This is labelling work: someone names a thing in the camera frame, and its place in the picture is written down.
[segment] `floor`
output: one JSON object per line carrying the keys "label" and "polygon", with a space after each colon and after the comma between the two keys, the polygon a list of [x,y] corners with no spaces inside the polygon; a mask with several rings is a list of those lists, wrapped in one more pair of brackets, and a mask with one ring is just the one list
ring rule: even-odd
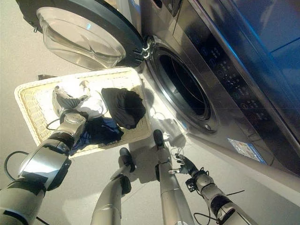
{"label": "floor", "polygon": [[[14,1],[1,1],[1,163],[15,150],[31,152],[36,147],[14,99],[17,85],[37,80],[37,75],[66,75],[85,72],[48,52],[42,35],[33,33],[22,18]],[[299,207],[272,192],[255,180],[242,174],[237,168],[193,144],[180,135],[180,127],[162,104],[160,98],[145,81],[146,105],[152,129],[162,129],[172,154],[180,151],[198,167],[210,171],[215,183],[225,192],[236,194],[231,199],[247,212],[258,224],[299,224]],[[122,198],[123,225],[162,224],[159,182],[154,166],[157,163],[154,141],[148,139],[126,145],[131,151],[137,169],[130,175],[132,191]],[[72,165],[62,185],[46,194],[38,216],[49,224],[89,224],[95,204],[112,173],[119,167],[119,147],[72,159]],[[22,160],[15,156],[8,168],[15,176]],[[207,206],[197,193],[189,193],[185,187],[187,175],[177,175],[191,212],[208,213]],[[0,168],[0,188],[9,183]],[[207,223],[199,216],[199,222]]]}

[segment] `black garment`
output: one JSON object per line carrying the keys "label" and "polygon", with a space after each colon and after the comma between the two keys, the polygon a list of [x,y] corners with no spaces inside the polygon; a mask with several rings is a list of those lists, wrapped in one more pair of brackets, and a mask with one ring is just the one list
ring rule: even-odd
{"label": "black garment", "polygon": [[95,118],[87,122],[79,140],[72,147],[70,155],[89,144],[103,143],[107,145],[114,141],[119,141],[123,134],[124,132],[121,131],[113,119],[106,117]]}
{"label": "black garment", "polygon": [[140,96],[125,88],[103,88],[101,93],[110,115],[117,124],[126,129],[136,128],[146,113]]}

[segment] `sticker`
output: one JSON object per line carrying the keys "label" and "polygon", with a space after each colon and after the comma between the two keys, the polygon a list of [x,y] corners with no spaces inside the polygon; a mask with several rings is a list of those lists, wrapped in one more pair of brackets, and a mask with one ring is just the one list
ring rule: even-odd
{"label": "sticker", "polygon": [[238,153],[247,156],[249,158],[255,159],[263,164],[267,164],[266,161],[262,158],[262,156],[255,149],[253,144],[239,142],[233,139],[228,138],[228,141],[233,145],[233,147],[237,150]]}

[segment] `washing machine door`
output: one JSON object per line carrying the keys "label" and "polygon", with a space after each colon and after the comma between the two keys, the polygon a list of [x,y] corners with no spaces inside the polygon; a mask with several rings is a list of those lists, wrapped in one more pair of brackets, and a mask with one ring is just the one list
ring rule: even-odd
{"label": "washing machine door", "polygon": [[17,0],[24,19],[43,33],[45,46],[61,58],[91,70],[137,67],[143,39],[104,0]]}

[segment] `laundry basket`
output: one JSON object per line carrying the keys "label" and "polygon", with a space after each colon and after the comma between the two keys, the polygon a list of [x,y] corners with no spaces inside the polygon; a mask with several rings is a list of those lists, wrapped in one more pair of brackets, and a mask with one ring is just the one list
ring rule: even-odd
{"label": "laundry basket", "polygon": [[[78,78],[80,80],[86,80],[89,83],[94,83],[99,89],[126,88],[127,90],[133,90],[143,99],[142,103],[146,107],[143,95],[143,83],[137,72],[129,67],[60,76],[22,84],[15,89],[15,98],[37,145],[51,135],[52,131],[46,129],[46,126],[57,118],[52,105],[52,92],[54,87],[63,80],[71,78]],[[109,112],[104,114],[104,116],[111,117]],[[149,137],[151,135],[151,130],[148,111],[139,121],[136,128],[130,130],[121,128],[121,130],[124,134],[120,141],[113,142],[109,145],[88,145],[87,147],[78,150],[71,157],[102,151]]]}

